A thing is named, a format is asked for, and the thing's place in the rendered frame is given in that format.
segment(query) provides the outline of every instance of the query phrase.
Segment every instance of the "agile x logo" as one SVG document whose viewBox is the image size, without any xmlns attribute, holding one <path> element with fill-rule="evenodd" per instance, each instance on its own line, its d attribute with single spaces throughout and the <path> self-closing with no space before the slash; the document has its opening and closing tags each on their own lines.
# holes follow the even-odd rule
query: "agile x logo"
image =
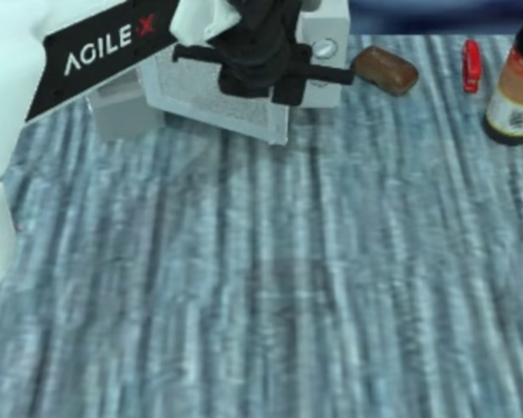
<svg viewBox="0 0 523 418">
<path fill-rule="evenodd" d="M 138 37 L 143 38 L 154 33 L 153 20 L 155 14 L 140 17 L 135 32 Z M 64 76 L 68 77 L 73 71 L 79 71 L 84 66 L 89 66 L 96 61 L 111 56 L 116 51 L 126 48 L 132 44 L 132 25 L 125 24 L 114 34 L 106 33 L 98 37 L 95 42 L 85 44 L 78 53 L 70 52 L 65 65 Z"/>
</svg>

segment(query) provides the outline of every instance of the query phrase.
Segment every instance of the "brown object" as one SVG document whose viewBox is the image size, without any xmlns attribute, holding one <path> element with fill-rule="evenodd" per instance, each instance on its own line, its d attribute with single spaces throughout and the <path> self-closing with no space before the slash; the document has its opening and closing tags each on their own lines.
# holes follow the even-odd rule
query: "brown object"
<svg viewBox="0 0 523 418">
<path fill-rule="evenodd" d="M 364 80 L 393 96 L 402 96 L 418 81 L 418 70 L 409 61 L 377 46 L 365 48 L 352 68 Z"/>
</svg>

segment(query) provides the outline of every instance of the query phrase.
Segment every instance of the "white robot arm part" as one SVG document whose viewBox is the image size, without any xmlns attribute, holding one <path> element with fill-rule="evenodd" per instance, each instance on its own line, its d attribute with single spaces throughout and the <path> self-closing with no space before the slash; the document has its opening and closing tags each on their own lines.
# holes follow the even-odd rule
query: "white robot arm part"
<svg viewBox="0 0 523 418">
<path fill-rule="evenodd" d="M 0 0 L 0 178 L 46 65 L 44 38 L 124 0 Z M 227 0 L 180 2 L 171 32 L 185 45 L 201 44 L 237 24 Z M 0 182 L 0 281 L 13 259 L 15 228 Z"/>
</svg>

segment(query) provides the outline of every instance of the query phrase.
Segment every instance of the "bottle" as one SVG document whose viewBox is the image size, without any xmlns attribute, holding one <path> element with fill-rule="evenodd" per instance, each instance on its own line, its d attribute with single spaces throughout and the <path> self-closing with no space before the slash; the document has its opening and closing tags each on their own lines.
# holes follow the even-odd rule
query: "bottle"
<svg viewBox="0 0 523 418">
<path fill-rule="evenodd" d="M 500 144 L 523 144 L 523 27 L 499 76 L 483 126 L 486 135 Z"/>
</svg>

